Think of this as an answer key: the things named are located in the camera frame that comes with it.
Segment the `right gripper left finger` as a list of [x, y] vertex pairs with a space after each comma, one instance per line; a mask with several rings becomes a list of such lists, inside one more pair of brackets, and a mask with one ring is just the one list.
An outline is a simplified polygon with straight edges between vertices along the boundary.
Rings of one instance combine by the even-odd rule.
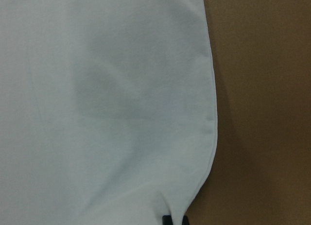
[[162, 217], [163, 225], [172, 225], [172, 217], [171, 216], [163, 216]]

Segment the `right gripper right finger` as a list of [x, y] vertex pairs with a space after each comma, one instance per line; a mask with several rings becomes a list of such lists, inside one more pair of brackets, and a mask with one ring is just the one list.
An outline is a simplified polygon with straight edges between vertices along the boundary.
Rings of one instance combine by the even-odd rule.
[[182, 225], [190, 225], [189, 219], [186, 215], [183, 216]]

